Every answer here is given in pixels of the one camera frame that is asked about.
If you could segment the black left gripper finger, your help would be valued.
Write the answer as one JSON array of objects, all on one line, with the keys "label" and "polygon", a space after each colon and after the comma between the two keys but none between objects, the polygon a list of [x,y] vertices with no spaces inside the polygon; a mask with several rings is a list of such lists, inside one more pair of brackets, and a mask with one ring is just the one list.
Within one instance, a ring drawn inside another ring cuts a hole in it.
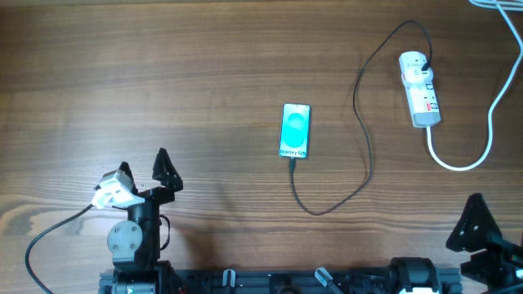
[{"label": "black left gripper finger", "polygon": [[129,189],[132,194],[138,194],[131,168],[127,162],[121,162],[118,169],[129,178]]},{"label": "black left gripper finger", "polygon": [[183,180],[173,166],[165,148],[160,148],[156,155],[152,179],[159,181],[162,186],[173,192],[183,190]]}]

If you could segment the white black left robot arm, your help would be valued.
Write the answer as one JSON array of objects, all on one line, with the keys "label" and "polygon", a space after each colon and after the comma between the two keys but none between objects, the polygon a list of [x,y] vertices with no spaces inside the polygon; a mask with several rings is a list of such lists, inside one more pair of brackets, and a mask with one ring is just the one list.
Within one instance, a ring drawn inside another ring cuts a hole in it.
[{"label": "white black left robot arm", "polygon": [[183,189],[183,180],[172,165],[166,149],[159,149],[152,179],[160,186],[132,195],[138,203],[125,204],[127,219],[109,232],[107,245],[112,253],[114,271],[100,276],[100,294],[111,293],[183,293],[181,278],[169,261],[160,260],[160,252],[169,241],[160,242],[160,225],[168,218],[159,213],[161,205],[175,200]]}]

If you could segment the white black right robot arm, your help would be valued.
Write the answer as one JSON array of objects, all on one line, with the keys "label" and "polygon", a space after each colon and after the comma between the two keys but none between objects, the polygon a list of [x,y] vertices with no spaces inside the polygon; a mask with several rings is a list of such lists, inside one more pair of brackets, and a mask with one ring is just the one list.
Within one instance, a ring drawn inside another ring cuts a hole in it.
[{"label": "white black right robot arm", "polygon": [[[445,246],[453,252],[469,252],[470,260],[459,273],[486,285],[489,293],[522,292],[522,246],[503,238],[482,194],[468,197],[462,215]],[[436,267],[424,258],[391,260],[397,293],[442,293]]]}]

